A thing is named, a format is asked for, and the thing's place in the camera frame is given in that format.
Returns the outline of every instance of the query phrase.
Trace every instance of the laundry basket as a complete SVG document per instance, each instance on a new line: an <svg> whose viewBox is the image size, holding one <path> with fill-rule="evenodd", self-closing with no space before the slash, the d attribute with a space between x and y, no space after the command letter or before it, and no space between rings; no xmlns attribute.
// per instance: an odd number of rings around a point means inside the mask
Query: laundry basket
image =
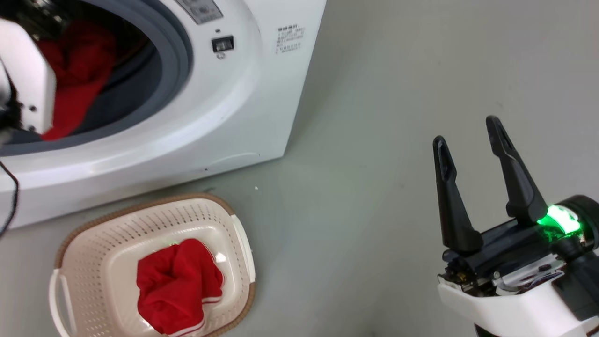
<svg viewBox="0 0 599 337"><path fill-rule="evenodd" d="M137 261L188 238L210 250L225 282L222 300L204 305L202 328L186 336L217 336L235 327L254 298L252 251L231 207L210 194L191 194L116 212L67 237L49 289L60 335L161 336L137 311Z"/></svg>

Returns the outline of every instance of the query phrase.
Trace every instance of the basket handle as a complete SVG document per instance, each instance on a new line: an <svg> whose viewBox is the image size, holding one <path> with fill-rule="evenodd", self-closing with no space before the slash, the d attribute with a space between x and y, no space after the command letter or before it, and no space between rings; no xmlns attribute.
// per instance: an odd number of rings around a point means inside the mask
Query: basket handle
<svg viewBox="0 0 599 337"><path fill-rule="evenodd" d="M62 315L60 314L60 309L58 308L58 300L56 294L58 293L58 278L60 277L60 284L62 286L64 295L65 295L65 303L66 310L68 312L69 323L71 325L71 331L75 333L75 315L73 314L73 307L71 304L71 296L69 295L69 289L66 285L66 278L59 274L60 269L55 269L52 272L52 277L50 277L50 286L48 291L49 301L50 301L50 313L52 315L52 320L54 320L54 325L60 333L61 337L71 337L67 329L64 325L64 320Z"/></svg>

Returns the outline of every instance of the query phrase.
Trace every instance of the green light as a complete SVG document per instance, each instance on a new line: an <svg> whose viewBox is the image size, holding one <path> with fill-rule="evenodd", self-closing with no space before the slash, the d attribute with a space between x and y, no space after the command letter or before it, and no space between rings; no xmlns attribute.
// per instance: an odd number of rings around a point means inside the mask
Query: green light
<svg viewBox="0 0 599 337"><path fill-rule="evenodd" d="M578 221L578 216L571 210L559 205L549 206L547 215L539 219L537 223L543 229L549 242L561 239L564 236L582 234L582 226Z"/></svg>

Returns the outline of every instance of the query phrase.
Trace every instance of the washing machine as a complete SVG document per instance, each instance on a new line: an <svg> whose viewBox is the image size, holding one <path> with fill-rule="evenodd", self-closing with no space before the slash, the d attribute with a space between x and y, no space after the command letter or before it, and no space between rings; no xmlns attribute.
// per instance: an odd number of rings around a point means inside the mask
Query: washing machine
<svg viewBox="0 0 599 337"><path fill-rule="evenodd" d="M20 181L13 227L283 156L326 0L7 1L43 38L55 32L18 2L59 23L84 13L120 40L74 132L19 131L0 149ZM13 191L0 174L1 215Z"/></svg>

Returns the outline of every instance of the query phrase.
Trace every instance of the black cable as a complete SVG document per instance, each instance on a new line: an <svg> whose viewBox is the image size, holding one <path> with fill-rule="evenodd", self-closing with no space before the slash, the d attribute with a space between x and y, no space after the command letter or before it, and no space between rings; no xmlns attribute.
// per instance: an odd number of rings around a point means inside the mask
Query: black cable
<svg viewBox="0 0 599 337"><path fill-rule="evenodd" d="M14 176L14 174L12 174L6 168L6 166L4 166L4 163L2 163L1 161L0 161L0 167L2 167L4 172L6 172L6 174L8 174L8 176L14 181L13 208L11 209L9 216L6 219L6 222L4 222L4 225L2 226L2 228L0 228L0 239L1 239L2 236L4 235L4 233L6 233L8 226L13 221L14 214L17 212L17 204L19 203L19 180L17 179L17 177Z"/></svg>

